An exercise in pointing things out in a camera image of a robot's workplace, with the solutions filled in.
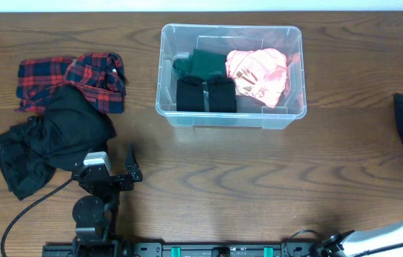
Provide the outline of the black garment with band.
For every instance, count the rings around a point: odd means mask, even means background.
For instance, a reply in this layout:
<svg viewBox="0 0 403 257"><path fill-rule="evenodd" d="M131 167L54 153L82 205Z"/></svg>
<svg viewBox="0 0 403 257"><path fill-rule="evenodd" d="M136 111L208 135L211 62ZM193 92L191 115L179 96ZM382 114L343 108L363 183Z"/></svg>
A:
<svg viewBox="0 0 403 257"><path fill-rule="evenodd" d="M176 110L236 113L236 85L232 79L214 76L204 81L188 76L177 81Z"/></svg>

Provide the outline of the dark green garment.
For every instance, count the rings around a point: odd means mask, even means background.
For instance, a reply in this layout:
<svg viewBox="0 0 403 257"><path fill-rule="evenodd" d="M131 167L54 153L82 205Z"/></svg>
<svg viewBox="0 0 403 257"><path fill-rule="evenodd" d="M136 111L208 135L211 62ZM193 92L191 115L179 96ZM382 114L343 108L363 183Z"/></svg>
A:
<svg viewBox="0 0 403 257"><path fill-rule="evenodd" d="M179 77L193 76L207 81L214 76L227 76L226 61L226 55L195 49L192 55L176 59L173 70Z"/></svg>

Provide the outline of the pink printed t-shirt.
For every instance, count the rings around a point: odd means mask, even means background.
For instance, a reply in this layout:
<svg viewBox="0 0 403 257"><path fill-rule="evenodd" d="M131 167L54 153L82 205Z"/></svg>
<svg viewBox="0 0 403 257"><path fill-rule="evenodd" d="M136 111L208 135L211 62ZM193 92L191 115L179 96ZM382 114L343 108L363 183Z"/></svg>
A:
<svg viewBox="0 0 403 257"><path fill-rule="evenodd" d="M300 54L283 54L277 49L233 50L225 63L227 77L235 83L236 99L276 108L291 98L291 65Z"/></svg>

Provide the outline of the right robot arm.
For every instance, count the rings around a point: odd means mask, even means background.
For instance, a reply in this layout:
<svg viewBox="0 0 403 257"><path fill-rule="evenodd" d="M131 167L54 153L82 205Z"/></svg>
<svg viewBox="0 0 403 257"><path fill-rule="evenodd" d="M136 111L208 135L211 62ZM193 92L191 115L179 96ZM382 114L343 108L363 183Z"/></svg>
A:
<svg viewBox="0 0 403 257"><path fill-rule="evenodd" d="M403 222L371 231L336 233L313 247L314 256L403 256Z"/></svg>

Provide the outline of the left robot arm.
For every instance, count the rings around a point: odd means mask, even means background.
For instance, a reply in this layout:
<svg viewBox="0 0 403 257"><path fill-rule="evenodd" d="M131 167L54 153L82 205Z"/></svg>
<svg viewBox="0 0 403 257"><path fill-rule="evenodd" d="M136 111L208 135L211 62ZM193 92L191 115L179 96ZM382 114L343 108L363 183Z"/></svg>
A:
<svg viewBox="0 0 403 257"><path fill-rule="evenodd" d="M134 184L143 179L131 144L124 166L125 174L112 175L107 153L91 152L86 155L81 168L73 172L72 178L89 193L80 198L72 210L76 223L73 256L133 255L131 244L116 235L120 193L133 190Z"/></svg>

